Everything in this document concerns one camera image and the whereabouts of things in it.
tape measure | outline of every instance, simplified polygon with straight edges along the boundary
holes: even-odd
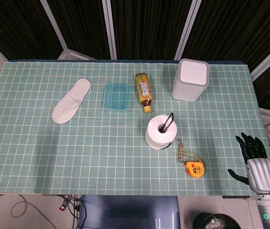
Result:
[[[189,175],[193,176],[194,178],[200,178],[201,176],[204,175],[205,172],[204,164],[200,156],[194,152],[184,150],[184,144],[182,140],[179,139],[178,141],[179,141],[177,154],[178,161],[185,165],[185,169],[187,170]],[[185,158],[196,161],[185,161]]]

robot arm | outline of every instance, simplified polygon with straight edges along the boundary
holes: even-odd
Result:
[[[236,136],[247,168],[248,177],[237,175],[228,169],[236,180],[250,186],[257,193],[257,206],[264,229],[270,229],[270,160],[267,158],[263,143],[241,133],[244,141]]]

bottle label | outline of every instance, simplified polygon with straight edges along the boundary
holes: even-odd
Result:
[[[149,89],[146,82],[140,83],[140,87],[141,87],[143,96],[149,95]]]

paper towel holder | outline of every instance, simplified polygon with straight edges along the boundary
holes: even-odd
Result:
[[[168,122],[169,118],[172,116],[171,122],[169,123],[169,125],[167,126],[167,128],[165,130],[163,130],[163,128],[166,126],[166,123]],[[165,121],[165,123],[163,124],[162,128],[159,129],[159,132],[164,133],[167,131],[167,129],[169,128],[169,126],[173,123],[174,120],[174,114],[173,112],[171,112],[171,114],[168,116],[167,120]]]

table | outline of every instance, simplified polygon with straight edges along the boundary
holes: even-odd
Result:
[[[259,137],[270,157],[249,69],[210,66],[209,87],[194,103],[172,98],[173,63],[6,62],[0,75],[0,193],[250,195],[227,168],[245,175],[236,135]],[[138,101],[135,75],[149,75],[152,112]],[[55,124],[57,103],[79,79],[91,88],[74,118]],[[127,111],[104,109],[109,83],[131,85]],[[145,141],[149,120],[173,112],[177,137],[165,150]],[[176,160],[177,139],[205,164],[190,177]]]

